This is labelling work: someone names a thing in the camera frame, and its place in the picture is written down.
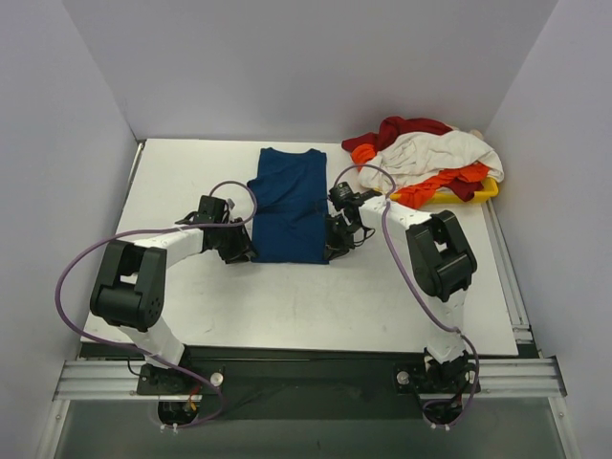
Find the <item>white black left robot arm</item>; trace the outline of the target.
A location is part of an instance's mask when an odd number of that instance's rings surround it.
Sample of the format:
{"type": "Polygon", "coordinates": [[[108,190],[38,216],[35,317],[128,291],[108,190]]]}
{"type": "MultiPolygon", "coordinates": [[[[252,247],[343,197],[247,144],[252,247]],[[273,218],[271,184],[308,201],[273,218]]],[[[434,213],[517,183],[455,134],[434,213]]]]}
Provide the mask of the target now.
{"type": "Polygon", "coordinates": [[[159,381],[174,394],[187,391],[192,368],[182,362],[186,346],[163,318],[166,272],[179,262],[216,251],[227,264],[255,257],[245,222],[175,227],[150,237],[108,243],[90,298],[91,313],[118,328],[146,361],[161,368],[159,381]]]}

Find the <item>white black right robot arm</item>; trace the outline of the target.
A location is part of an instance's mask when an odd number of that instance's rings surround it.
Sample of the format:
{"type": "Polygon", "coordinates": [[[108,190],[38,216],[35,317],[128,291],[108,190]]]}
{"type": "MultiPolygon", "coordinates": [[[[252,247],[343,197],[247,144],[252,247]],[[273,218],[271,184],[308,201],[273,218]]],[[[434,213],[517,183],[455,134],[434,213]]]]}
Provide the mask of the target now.
{"type": "Polygon", "coordinates": [[[380,192],[335,186],[329,200],[336,213],[326,218],[326,260],[359,247],[355,233],[383,236],[410,292],[431,322],[424,355],[424,378],[445,390],[475,371],[462,331],[464,303],[477,261],[456,216],[407,208],[380,192]]]}

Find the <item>blue Mickey Mouse t-shirt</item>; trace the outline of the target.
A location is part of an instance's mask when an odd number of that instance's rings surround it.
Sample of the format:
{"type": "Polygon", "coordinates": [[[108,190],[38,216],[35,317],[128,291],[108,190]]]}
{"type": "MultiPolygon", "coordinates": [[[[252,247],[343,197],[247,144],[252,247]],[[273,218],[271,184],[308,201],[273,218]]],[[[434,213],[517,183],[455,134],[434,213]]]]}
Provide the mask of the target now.
{"type": "Polygon", "coordinates": [[[260,150],[257,175],[248,182],[257,202],[251,230],[254,263],[328,263],[326,167],[326,154],[315,149],[260,150]]]}

